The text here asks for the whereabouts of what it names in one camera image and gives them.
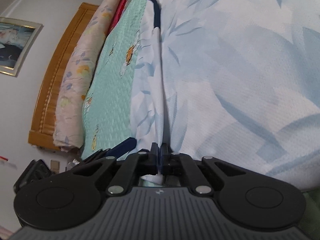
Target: blue strap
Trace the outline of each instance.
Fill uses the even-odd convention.
[[[127,152],[134,150],[136,146],[137,140],[133,137],[129,137],[122,143],[119,143],[117,146],[113,147],[111,150],[108,150],[103,157],[114,156],[118,159]]]
[[[161,26],[161,22],[160,22],[161,10],[160,10],[159,4],[158,4],[157,0],[150,0],[150,1],[153,2],[153,10],[154,10],[153,27],[160,28],[160,26]]]

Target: circular pad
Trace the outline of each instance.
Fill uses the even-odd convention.
[[[246,194],[247,201],[258,208],[273,208],[281,204],[282,194],[268,187],[255,187],[250,189]]]
[[[58,209],[63,208],[73,200],[72,191],[63,187],[52,187],[41,191],[37,195],[39,205],[44,208]]]

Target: red fabric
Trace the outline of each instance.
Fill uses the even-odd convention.
[[[118,21],[120,20],[120,17],[122,15],[122,11],[124,9],[125,3],[127,0],[120,0],[120,3],[118,4],[118,8],[116,10],[116,13],[111,21],[109,30],[108,30],[108,35],[109,33],[113,30],[114,27],[116,27]]]

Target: folded cloth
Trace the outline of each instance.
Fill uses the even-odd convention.
[[[82,106],[101,48],[120,0],[104,0],[81,35],[67,64],[56,107],[53,143],[64,151],[84,142]]]

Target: bed sheet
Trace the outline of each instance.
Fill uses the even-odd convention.
[[[166,141],[195,159],[212,155],[303,190],[318,186],[320,0],[159,4],[160,62],[150,1],[140,27],[137,149]],[[155,102],[162,89],[164,108]]]
[[[132,0],[105,41],[83,104],[83,159],[131,135],[131,88],[145,4],[146,0]]]

